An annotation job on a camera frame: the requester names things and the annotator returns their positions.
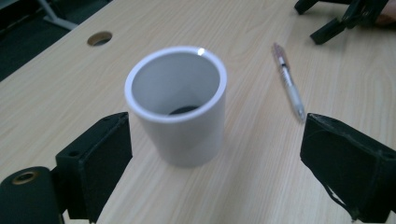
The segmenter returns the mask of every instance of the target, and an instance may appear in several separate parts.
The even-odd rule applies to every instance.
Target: white cup
[[[227,72],[206,49],[156,51],[129,73],[125,97],[161,157],[177,166],[210,161],[224,135]]]

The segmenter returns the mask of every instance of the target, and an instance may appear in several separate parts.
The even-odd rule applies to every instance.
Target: human hand
[[[376,19],[376,24],[387,25],[396,22],[396,0],[389,0]]]

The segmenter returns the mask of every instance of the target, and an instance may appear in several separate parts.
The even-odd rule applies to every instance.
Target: dark object inside cup
[[[196,106],[196,105],[186,105],[186,106],[183,106],[179,109],[172,111],[169,115],[178,115],[178,114],[187,113],[187,112],[190,112],[198,107],[199,106]]]

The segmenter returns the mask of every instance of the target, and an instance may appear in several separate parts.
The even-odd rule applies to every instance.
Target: ballpoint pen
[[[290,75],[290,66],[285,55],[285,51],[277,43],[273,46],[273,54],[275,61],[279,68],[279,73],[282,75],[283,82],[285,84],[286,91],[290,99],[291,106],[293,107],[294,113],[300,122],[305,122],[304,105],[301,101],[300,94],[294,85],[293,79]]]

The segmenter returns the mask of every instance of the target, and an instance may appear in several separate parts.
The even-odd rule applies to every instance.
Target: table
[[[300,160],[304,125],[271,46],[285,48],[306,112],[396,148],[396,32],[357,27],[316,46],[309,35],[346,6],[319,3],[298,16],[295,2],[113,1],[0,83],[0,179],[53,168],[97,120],[129,111],[123,85],[140,59],[193,45],[228,70],[223,148],[202,167],[168,165],[130,113],[134,157],[98,223],[350,223]],[[89,46],[101,31],[111,40]],[[391,213],[387,223],[395,222]]]

